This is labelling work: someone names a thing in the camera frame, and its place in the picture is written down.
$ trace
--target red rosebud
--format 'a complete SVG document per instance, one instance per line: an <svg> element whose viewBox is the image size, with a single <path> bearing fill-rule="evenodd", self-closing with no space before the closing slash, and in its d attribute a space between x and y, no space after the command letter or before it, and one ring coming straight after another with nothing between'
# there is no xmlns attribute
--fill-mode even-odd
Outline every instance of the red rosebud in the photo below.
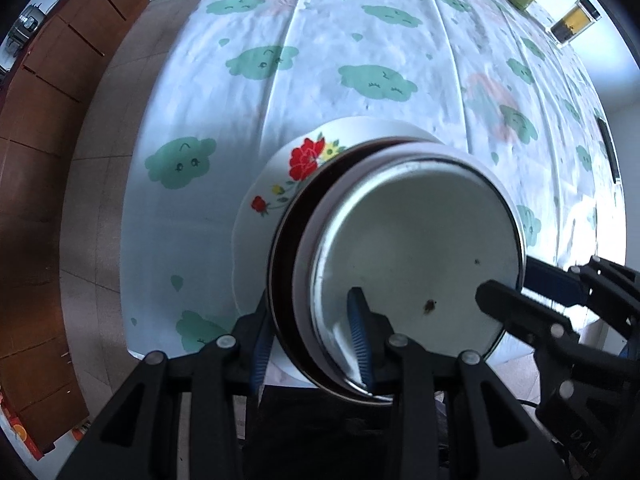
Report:
<svg viewBox="0 0 640 480"><path fill-rule="evenodd" d="M291 151L289 176L293 180L305 180L318 168L318 157L324 150L324 137L318 142L305 139L302 146Z"/></svg>
<svg viewBox="0 0 640 480"><path fill-rule="evenodd" d="M260 214L267 212L267 203L261 196L255 197L251 202L251 209L257 211Z"/></svg>

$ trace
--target cabinet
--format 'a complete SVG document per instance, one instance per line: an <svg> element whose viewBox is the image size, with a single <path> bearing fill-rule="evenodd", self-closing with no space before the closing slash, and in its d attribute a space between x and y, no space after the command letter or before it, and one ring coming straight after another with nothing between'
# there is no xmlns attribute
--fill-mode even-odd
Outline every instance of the cabinet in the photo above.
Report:
<svg viewBox="0 0 640 480"><path fill-rule="evenodd" d="M88 415L66 346L58 242L71 156L148 0L61 0L0 89L0 386L40 450Z"/></svg>

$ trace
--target screw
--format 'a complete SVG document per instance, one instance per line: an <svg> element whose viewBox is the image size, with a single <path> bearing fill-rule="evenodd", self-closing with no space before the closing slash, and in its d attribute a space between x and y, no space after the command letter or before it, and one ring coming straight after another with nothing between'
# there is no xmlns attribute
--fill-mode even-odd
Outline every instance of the screw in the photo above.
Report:
<svg viewBox="0 0 640 480"><path fill-rule="evenodd" d="M460 354L462 362L468 365L477 365L480 362L480 354L473 350L465 350Z"/></svg>
<svg viewBox="0 0 640 480"><path fill-rule="evenodd" d="M571 399L571 396L574 394L574 384L571 381L563 381L560 384L560 388L558 392L560 393L560 397L564 400Z"/></svg>
<svg viewBox="0 0 640 480"><path fill-rule="evenodd" d="M396 348L402 348L409 344L409 338L404 334L392 334L389 336L389 344Z"/></svg>
<svg viewBox="0 0 640 480"><path fill-rule="evenodd" d="M551 325L551 335L556 339L560 339L564 335L564 328L559 323Z"/></svg>
<svg viewBox="0 0 640 480"><path fill-rule="evenodd" d="M159 350L149 352L145 357L145 363L148 365L159 365L164 361L164 354Z"/></svg>
<svg viewBox="0 0 640 480"><path fill-rule="evenodd" d="M216 339L216 345L218 345L218 348L233 348L236 346L236 338L228 334L221 335Z"/></svg>

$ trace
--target table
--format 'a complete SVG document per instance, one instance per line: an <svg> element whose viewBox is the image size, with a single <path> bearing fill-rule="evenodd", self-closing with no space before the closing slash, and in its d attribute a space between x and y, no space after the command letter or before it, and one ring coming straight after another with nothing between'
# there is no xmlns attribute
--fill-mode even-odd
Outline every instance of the table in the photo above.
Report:
<svg viewBox="0 0 640 480"><path fill-rule="evenodd" d="M132 158L120 267L129 350L174 357L232 327L242 197L279 148L345 116L404 120L478 157L518 205L532 256L622 262L602 107L571 46L546 34L551 22L506 0L202 0ZM595 319L567 314L577 329ZM527 351L506 338L492 359Z"/></svg>

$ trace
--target floral plate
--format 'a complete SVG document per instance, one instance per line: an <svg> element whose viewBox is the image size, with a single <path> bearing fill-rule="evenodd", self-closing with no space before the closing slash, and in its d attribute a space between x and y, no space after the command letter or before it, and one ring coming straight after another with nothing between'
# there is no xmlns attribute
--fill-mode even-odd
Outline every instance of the floral plate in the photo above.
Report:
<svg viewBox="0 0 640 480"><path fill-rule="evenodd" d="M344 150L382 137L417 137L440 142L402 121L347 117L292 140L271 157L242 199L232 234L232 286L241 316L253 312L260 301L273 237L287 205L304 180ZM271 361L290 376L306 381L277 344Z"/></svg>

